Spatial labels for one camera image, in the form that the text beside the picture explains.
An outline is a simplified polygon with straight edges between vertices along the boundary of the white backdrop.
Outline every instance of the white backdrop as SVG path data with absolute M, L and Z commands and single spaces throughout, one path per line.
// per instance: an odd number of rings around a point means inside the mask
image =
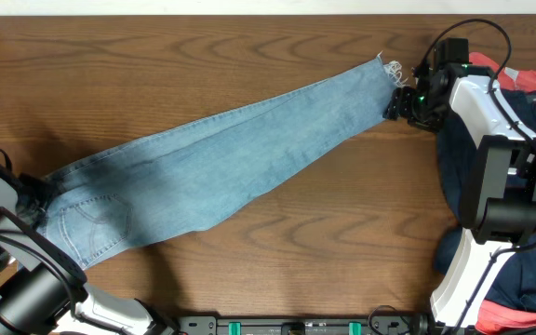
M 536 14 L 536 0 L 0 0 L 0 15 Z

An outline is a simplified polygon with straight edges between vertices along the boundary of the dark blue clothing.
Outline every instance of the dark blue clothing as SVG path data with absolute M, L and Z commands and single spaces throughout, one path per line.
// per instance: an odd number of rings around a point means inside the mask
M 520 120 L 536 132 L 536 92 L 504 90 L 502 93 Z M 457 217 L 462 184 L 475 152 L 466 126 L 458 115 L 451 116 L 437 135 L 437 158 L 444 194 Z M 440 243 L 435 258 L 438 271 L 448 270 L 460 237 L 460 230 L 455 230 Z M 514 255 L 496 277 L 486 299 L 512 309 L 536 312 L 536 249 Z

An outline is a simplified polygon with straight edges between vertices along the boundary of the pink fabric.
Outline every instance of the pink fabric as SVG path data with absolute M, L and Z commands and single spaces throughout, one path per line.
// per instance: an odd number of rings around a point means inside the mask
M 476 329 L 485 334 L 500 334 L 514 328 L 536 326 L 536 313 L 515 311 L 495 302 L 483 301 Z
M 479 52 L 471 52 L 469 61 L 474 65 L 489 66 L 493 71 L 498 71 L 500 65 L 489 57 Z M 517 71 L 513 69 L 504 69 L 498 78 L 500 87 L 511 90 L 522 90 L 525 92 L 536 91 L 536 71 Z

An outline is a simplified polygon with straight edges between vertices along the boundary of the wood grain surface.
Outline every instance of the wood grain surface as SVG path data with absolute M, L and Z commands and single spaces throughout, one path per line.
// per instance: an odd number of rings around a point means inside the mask
M 509 66 L 536 70 L 536 16 L 491 18 L 512 38 Z M 462 19 L 0 18 L 0 146 L 16 172 L 42 176 L 381 51 L 410 68 Z M 505 53 L 485 26 L 452 35 L 495 60 Z M 215 228 L 125 252 L 87 275 L 174 315 L 365 315 L 383 303 L 425 311 L 440 280 L 436 244 L 455 224 L 439 185 L 435 137 L 386 122 Z

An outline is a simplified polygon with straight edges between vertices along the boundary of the jeans pocket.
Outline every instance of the jeans pocket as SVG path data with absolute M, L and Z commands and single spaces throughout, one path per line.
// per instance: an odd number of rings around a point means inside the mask
M 107 194 L 60 211 L 63 240 L 83 268 L 127 238 L 131 231 L 131 210 L 131 205 L 117 194 Z

